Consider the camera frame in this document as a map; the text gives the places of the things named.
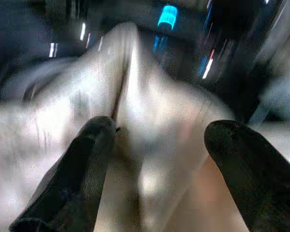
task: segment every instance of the white light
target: white light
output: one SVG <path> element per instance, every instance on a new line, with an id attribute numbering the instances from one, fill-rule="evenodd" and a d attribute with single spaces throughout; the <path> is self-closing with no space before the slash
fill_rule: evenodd
<path id="1" fill-rule="evenodd" d="M 103 41 L 103 36 L 101 37 L 101 40 L 100 40 L 99 49 L 98 49 L 99 52 L 101 50 L 102 41 Z"/>
<path id="2" fill-rule="evenodd" d="M 58 47 L 58 43 L 55 44 L 55 53 L 54 53 L 54 57 L 56 57 L 56 55 L 57 55 L 57 47 Z"/>
<path id="3" fill-rule="evenodd" d="M 84 36 L 85 36 L 85 29 L 86 29 L 86 24 L 83 23 L 82 25 L 82 32 L 81 32 L 81 41 L 83 41 Z"/>
<path id="4" fill-rule="evenodd" d="M 87 39 L 87 44 L 86 44 L 86 48 L 88 48 L 88 45 L 89 45 L 89 41 L 90 41 L 90 33 L 88 34 L 88 39 Z"/>
<path id="5" fill-rule="evenodd" d="M 284 12 L 285 7 L 286 7 L 286 4 L 284 5 L 284 8 L 282 8 L 282 10 L 281 10 L 281 12 L 280 12 L 280 14 L 279 14 L 279 16 L 278 16 L 278 18 L 277 18 L 276 22 L 274 23 L 274 26 L 272 27 L 271 30 L 273 30 L 275 28 L 275 26 L 276 26 L 277 22 L 279 21 L 282 13 Z"/>
<path id="6" fill-rule="evenodd" d="M 212 0 L 209 0 L 209 1 L 208 1 L 208 4 L 207 4 L 207 6 L 206 6 L 207 9 L 208 9 L 209 6 L 211 5 L 211 2 L 212 2 Z"/>
<path id="7" fill-rule="evenodd" d="M 207 74 L 208 74 L 208 72 L 209 72 L 209 70 L 210 70 L 210 68 L 212 66 L 212 63 L 213 63 L 213 59 L 210 59 L 208 64 L 207 64 L 207 66 L 206 66 L 206 70 L 204 72 L 204 75 L 203 75 L 202 79 L 206 78 L 206 76 L 207 76 Z"/>
<path id="8" fill-rule="evenodd" d="M 54 43 L 50 44 L 49 57 L 53 57 L 54 55 L 54 45 Z"/>

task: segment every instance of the blue light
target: blue light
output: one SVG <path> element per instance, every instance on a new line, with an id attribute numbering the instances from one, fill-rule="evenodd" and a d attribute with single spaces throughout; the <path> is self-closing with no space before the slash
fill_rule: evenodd
<path id="1" fill-rule="evenodd" d="M 156 50 L 157 50 L 158 41 L 159 41 L 159 37 L 158 37 L 158 36 L 155 36 L 155 43 L 154 43 L 154 49 L 153 49 L 154 53 L 155 53 Z"/>
<path id="2" fill-rule="evenodd" d="M 207 23 L 208 23 L 208 20 L 209 20 L 209 17 L 210 17 L 210 15 L 211 15 L 212 6 L 213 6 L 213 5 L 211 4 L 211 6 L 210 6 L 210 8 L 209 8 L 209 10 L 208 10 L 208 14 L 207 14 L 207 17 L 206 17 L 206 20 L 205 20 L 205 23 L 204 23 L 204 29 L 206 28 Z"/>
<path id="3" fill-rule="evenodd" d="M 162 14 L 158 21 L 157 27 L 159 27 L 160 23 L 170 24 L 173 30 L 175 21 L 177 16 L 177 8 L 174 6 L 165 6 L 162 10 Z"/>
<path id="4" fill-rule="evenodd" d="M 168 44 L 168 37 L 163 36 L 159 45 L 160 51 L 163 51 L 167 44 Z"/>
<path id="5" fill-rule="evenodd" d="M 203 57 L 203 59 L 201 61 L 200 69 L 199 69 L 199 76 L 202 75 L 202 73 L 203 73 L 203 71 L 205 69 L 206 62 L 207 62 L 207 56 Z"/>

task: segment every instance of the neon light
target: neon light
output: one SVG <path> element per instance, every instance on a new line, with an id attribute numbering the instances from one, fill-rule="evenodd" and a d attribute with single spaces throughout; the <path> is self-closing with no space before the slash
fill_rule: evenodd
<path id="1" fill-rule="evenodd" d="M 85 23 L 83 23 L 82 24 L 82 32 L 81 32 L 81 41 L 83 41 L 83 39 L 84 39 L 84 36 L 85 36 L 85 29 L 86 29 L 86 24 Z"/>
<path id="2" fill-rule="evenodd" d="M 202 73 L 205 69 L 206 62 L 207 62 L 207 56 L 203 57 L 203 59 L 201 60 L 201 65 L 200 65 L 200 69 L 199 69 L 199 76 L 202 75 Z"/>
<path id="3" fill-rule="evenodd" d="M 88 39 L 87 39 L 86 48 L 88 48 L 88 46 L 89 46 L 89 41 L 90 41 L 90 33 L 88 34 Z"/>
<path id="4" fill-rule="evenodd" d="M 165 49 L 167 44 L 168 44 L 168 37 L 163 36 L 163 38 L 161 39 L 160 45 L 159 45 L 160 51 Z"/>
<path id="5" fill-rule="evenodd" d="M 54 52 L 54 57 L 56 57 L 57 55 L 57 47 L 58 47 L 58 43 L 55 44 L 55 52 Z"/>
<path id="6" fill-rule="evenodd" d="M 207 17 L 206 17 L 206 20 L 205 20 L 205 23 L 204 23 L 204 28 L 206 28 L 206 26 L 207 26 L 207 23 L 208 23 L 208 20 L 209 20 L 209 16 L 211 15 L 212 6 L 213 5 L 211 4 L 211 7 L 208 10 L 208 14 L 207 14 Z"/>
<path id="7" fill-rule="evenodd" d="M 103 36 L 101 36 L 101 40 L 100 40 L 100 44 L 99 44 L 99 48 L 98 48 L 98 51 L 99 51 L 99 52 L 100 52 L 100 50 L 101 50 L 102 41 L 103 41 Z"/>
<path id="8" fill-rule="evenodd" d="M 215 50 L 213 49 L 213 51 L 212 51 L 212 54 L 211 54 L 211 56 L 210 56 L 210 58 L 209 58 L 209 59 L 213 58 L 214 51 L 215 51 Z"/>
<path id="9" fill-rule="evenodd" d="M 206 6 L 207 9 L 209 8 L 209 6 L 210 6 L 211 3 L 212 3 L 212 0 L 209 0 L 209 1 L 208 1 L 208 4 L 207 4 L 207 6 Z"/>
<path id="10" fill-rule="evenodd" d="M 158 41 L 159 41 L 159 37 L 155 36 L 155 43 L 154 43 L 154 49 L 153 49 L 154 52 L 156 52 L 156 50 L 157 50 Z"/>
<path id="11" fill-rule="evenodd" d="M 167 23 L 170 24 L 172 27 L 172 30 L 174 28 L 174 24 L 176 21 L 177 16 L 177 8 L 174 6 L 165 6 L 162 10 L 162 14 L 159 18 L 158 25 L 159 27 L 160 23 Z"/>
<path id="12" fill-rule="evenodd" d="M 54 43 L 50 44 L 49 57 L 53 57 L 54 55 L 54 45 Z"/>
<path id="13" fill-rule="evenodd" d="M 213 59 L 210 59 L 208 64 L 207 64 L 207 67 L 206 67 L 206 70 L 205 70 L 205 73 L 204 73 L 202 79 L 205 79 L 207 77 L 207 74 L 208 74 L 209 70 L 211 69 L 212 63 L 213 63 Z"/>

